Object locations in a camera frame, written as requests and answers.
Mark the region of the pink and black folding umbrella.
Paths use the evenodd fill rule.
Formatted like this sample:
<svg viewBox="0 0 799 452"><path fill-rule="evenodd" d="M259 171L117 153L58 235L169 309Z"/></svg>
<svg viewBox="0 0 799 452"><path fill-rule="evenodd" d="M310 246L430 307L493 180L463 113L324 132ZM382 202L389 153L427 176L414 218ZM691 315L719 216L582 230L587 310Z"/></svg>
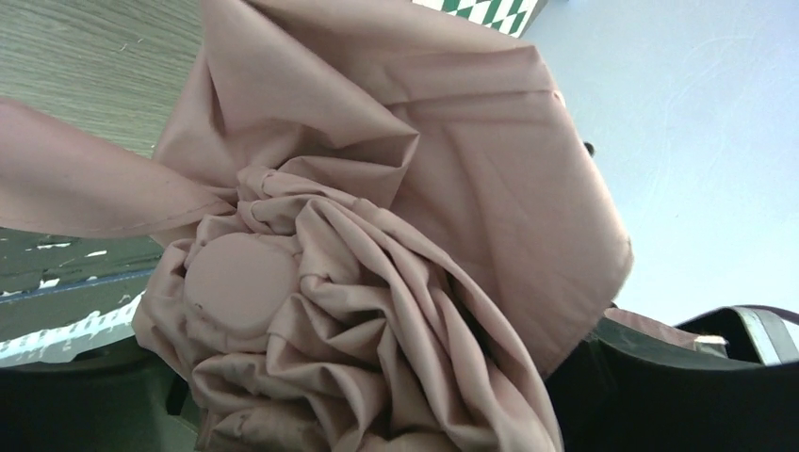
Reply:
<svg viewBox="0 0 799 452"><path fill-rule="evenodd" d="M409 1L204 1L152 158L1 103L1 223L164 250L201 451L560 451L633 262L536 48Z"/></svg>

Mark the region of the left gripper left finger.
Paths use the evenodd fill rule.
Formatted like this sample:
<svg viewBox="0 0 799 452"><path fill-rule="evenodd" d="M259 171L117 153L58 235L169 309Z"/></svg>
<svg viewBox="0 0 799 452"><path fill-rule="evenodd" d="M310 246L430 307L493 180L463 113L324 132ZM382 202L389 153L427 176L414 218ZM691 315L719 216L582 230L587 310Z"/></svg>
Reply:
<svg viewBox="0 0 799 452"><path fill-rule="evenodd" d="M1 371L4 451L191 451L188 385L133 338Z"/></svg>

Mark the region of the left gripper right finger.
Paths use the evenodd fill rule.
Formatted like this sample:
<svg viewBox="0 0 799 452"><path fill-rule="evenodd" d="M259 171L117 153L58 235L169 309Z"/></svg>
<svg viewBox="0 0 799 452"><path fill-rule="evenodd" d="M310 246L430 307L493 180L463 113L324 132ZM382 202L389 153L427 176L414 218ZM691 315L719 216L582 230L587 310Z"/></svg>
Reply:
<svg viewBox="0 0 799 452"><path fill-rule="evenodd" d="M671 327L610 308L546 388L569 451L794 451L798 316L731 306Z"/></svg>

